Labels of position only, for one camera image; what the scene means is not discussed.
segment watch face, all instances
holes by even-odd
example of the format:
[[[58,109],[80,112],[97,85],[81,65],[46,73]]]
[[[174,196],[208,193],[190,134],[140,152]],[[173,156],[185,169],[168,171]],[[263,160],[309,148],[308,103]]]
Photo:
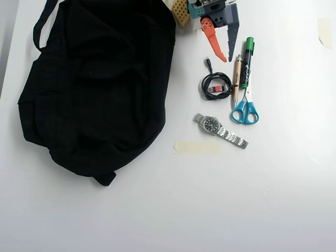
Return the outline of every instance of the watch face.
[[[206,131],[215,133],[219,130],[220,123],[215,118],[207,118],[204,122],[204,128]]]

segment bag strap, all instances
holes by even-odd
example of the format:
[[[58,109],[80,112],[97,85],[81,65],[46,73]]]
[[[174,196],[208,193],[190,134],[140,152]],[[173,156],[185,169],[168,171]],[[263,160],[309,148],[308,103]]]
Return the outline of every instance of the bag strap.
[[[41,31],[44,25],[47,23],[49,16],[54,11],[58,0],[47,0],[44,10],[37,21],[36,25],[34,26],[33,30],[33,41],[36,48],[41,51],[40,48],[40,39],[41,39]]]

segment blue scissors handle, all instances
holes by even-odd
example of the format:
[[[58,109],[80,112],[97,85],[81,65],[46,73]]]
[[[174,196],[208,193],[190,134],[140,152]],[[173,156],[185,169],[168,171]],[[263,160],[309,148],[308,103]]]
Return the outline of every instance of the blue scissors handle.
[[[234,113],[238,112],[239,118],[236,118]],[[255,120],[251,122],[248,117],[249,115],[253,115],[255,117]],[[255,124],[259,121],[259,114],[254,107],[253,102],[246,102],[241,101],[240,104],[231,112],[232,119],[237,123],[245,123],[245,124]]]
[[[244,114],[245,114],[246,103],[247,103],[246,101],[241,101],[239,103],[239,105],[231,112],[231,117],[235,122],[237,122],[237,123],[244,123],[245,122]],[[236,118],[234,116],[235,112],[238,112],[239,118]]]
[[[248,119],[248,116],[249,115],[253,115],[255,117],[255,120],[253,122],[251,122],[249,119]],[[253,102],[249,102],[247,103],[247,113],[246,113],[246,117],[245,117],[245,123],[246,124],[255,124],[259,121],[259,114],[256,110],[256,108],[254,107],[254,104]]]

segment silver watch strap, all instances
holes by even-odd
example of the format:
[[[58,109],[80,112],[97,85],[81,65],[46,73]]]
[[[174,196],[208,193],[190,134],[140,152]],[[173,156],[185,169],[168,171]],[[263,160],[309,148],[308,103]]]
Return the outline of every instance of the silver watch strap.
[[[204,115],[202,115],[202,114],[200,114],[200,113],[198,113],[197,115],[195,115],[195,117],[194,117],[194,120],[196,121],[196,122],[198,122],[198,123],[202,123],[202,121],[205,119],[205,116]]]
[[[246,146],[248,145],[247,141],[245,141],[244,139],[236,136],[235,133],[224,129],[223,127],[221,127],[219,129],[217,134],[220,135],[222,138],[226,139],[227,141],[230,141],[231,143],[233,143],[234,145],[236,145],[236,146],[238,146],[242,149],[245,149]]]

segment green marker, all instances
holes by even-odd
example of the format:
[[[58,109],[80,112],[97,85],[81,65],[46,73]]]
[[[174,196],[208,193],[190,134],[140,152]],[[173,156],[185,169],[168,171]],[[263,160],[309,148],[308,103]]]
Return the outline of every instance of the green marker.
[[[250,77],[251,73],[251,59],[254,53],[254,39],[252,37],[248,37],[246,40],[246,49],[245,49],[245,60],[243,63],[243,68],[242,68],[242,80],[240,87],[242,89],[246,89],[248,87],[248,80]]]

